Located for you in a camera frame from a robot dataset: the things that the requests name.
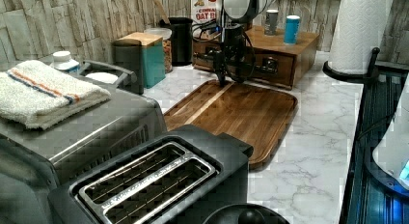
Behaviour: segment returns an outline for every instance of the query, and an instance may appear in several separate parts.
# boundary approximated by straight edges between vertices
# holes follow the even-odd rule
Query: striped towel
[[[0,116],[27,128],[47,129],[110,96],[36,60],[0,72]]]

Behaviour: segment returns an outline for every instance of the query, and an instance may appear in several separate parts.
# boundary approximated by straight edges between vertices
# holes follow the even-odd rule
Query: marble countertop
[[[295,117],[274,157],[249,173],[248,202],[276,211],[291,224],[340,220],[363,86],[325,75],[321,69],[327,59],[328,53],[317,52],[314,66],[292,91],[285,91],[298,99]],[[174,68],[144,96],[156,99],[166,112],[217,78],[192,69]]]

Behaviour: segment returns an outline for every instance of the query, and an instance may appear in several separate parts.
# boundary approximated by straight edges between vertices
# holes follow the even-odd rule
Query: black toaster
[[[61,223],[203,223],[247,201],[253,148],[182,126],[119,154],[48,196]]]

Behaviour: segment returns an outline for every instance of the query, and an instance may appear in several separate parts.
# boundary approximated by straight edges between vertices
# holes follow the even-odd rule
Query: paper towel holder
[[[322,70],[328,76],[339,81],[357,84],[371,84],[374,81],[376,81],[376,79],[379,76],[379,71],[375,66],[375,62],[380,51],[381,50],[378,47],[374,47],[372,49],[372,55],[370,56],[370,61],[368,65],[368,72],[365,74],[348,74],[344,72],[335,71],[330,66],[328,66],[328,61],[324,63],[324,67],[322,68]]]

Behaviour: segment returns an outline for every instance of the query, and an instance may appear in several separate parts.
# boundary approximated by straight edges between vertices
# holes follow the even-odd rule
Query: jar
[[[171,43],[171,36],[172,30],[167,28],[150,28],[144,31],[145,33],[154,34],[161,36],[163,38],[162,45],[163,45],[163,53],[165,56],[164,63],[165,63],[165,73],[171,72],[172,69],[172,43]]]
[[[50,67],[64,72],[76,72],[79,70],[79,63],[71,58],[69,51],[58,51],[52,54],[53,63]]]

